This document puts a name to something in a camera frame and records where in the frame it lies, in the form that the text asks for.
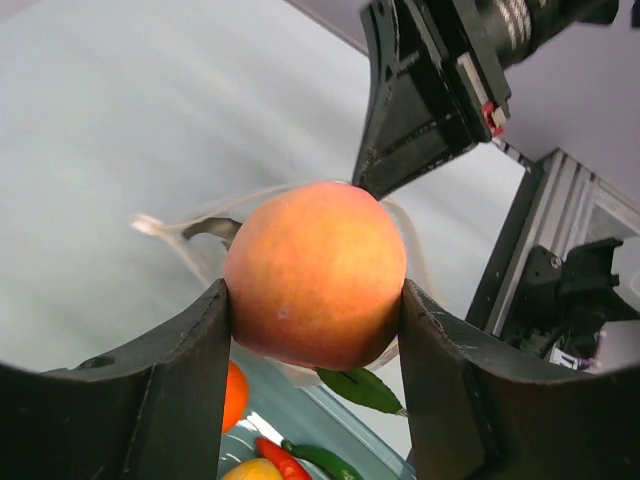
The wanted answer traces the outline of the orange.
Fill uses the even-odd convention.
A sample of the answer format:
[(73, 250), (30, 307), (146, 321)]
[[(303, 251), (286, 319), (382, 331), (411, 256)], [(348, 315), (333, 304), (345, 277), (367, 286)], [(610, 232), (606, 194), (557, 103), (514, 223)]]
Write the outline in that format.
[(249, 404), (250, 387), (244, 372), (229, 362), (221, 432), (225, 434), (244, 418)]

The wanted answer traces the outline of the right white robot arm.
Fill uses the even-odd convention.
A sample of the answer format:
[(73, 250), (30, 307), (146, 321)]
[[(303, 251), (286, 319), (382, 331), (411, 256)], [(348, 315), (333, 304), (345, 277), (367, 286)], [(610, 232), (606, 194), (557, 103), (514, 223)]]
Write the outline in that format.
[[(371, 87), (354, 185), (381, 199), (495, 141), (510, 116), (507, 69), (574, 23), (611, 24), (618, 9), (615, 1), (368, 3)], [(584, 370), (606, 323), (639, 316), (620, 282), (638, 241), (570, 237), (595, 178), (565, 153), (525, 170), (467, 319)]]

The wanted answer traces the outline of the grey toy fish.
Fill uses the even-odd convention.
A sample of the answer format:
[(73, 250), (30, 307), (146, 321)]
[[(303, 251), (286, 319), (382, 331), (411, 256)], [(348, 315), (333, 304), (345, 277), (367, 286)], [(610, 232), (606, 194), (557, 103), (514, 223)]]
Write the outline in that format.
[(186, 227), (181, 236), (185, 240), (200, 234), (210, 234), (217, 237), (225, 250), (228, 251), (231, 244), (242, 227), (242, 223), (229, 217), (206, 217)]

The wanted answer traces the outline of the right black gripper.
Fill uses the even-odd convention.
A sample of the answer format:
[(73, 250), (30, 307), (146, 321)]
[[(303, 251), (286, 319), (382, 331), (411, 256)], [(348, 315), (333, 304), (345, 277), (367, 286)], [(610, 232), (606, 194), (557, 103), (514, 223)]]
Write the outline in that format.
[(401, 62), (394, 1), (361, 12), (370, 92), (352, 184), (382, 199), (477, 143), (510, 117), (505, 72), (574, 23), (609, 25), (616, 1), (403, 1), (399, 27), (431, 79), (417, 94)]

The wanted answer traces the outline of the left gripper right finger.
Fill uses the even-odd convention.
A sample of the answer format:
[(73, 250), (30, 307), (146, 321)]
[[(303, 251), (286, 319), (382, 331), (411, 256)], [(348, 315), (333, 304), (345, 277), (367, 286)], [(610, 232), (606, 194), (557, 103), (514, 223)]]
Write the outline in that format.
[(420, 479), (635, 479), (639, 370), (570, 370), (402, 294), (401, 370)]

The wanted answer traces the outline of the peach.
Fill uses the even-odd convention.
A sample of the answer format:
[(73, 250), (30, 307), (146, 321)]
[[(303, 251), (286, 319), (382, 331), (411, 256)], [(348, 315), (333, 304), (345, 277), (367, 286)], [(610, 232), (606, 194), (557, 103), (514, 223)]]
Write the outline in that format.
[(331, 181), (280, 193), (249, 215), (224, 260), (233, 338), (397, 415), (398, 398), (365, 368), (396, 336), (406, 273), (403, 239), (371, 194)]

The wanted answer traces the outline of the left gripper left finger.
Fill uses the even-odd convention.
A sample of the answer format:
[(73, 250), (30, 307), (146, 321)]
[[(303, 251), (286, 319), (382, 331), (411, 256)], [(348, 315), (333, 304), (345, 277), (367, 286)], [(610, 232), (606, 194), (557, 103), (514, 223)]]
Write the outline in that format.
[(230, 353), (226, 286), (74, 369), (1, 369), (5, 479), (213, 479)]

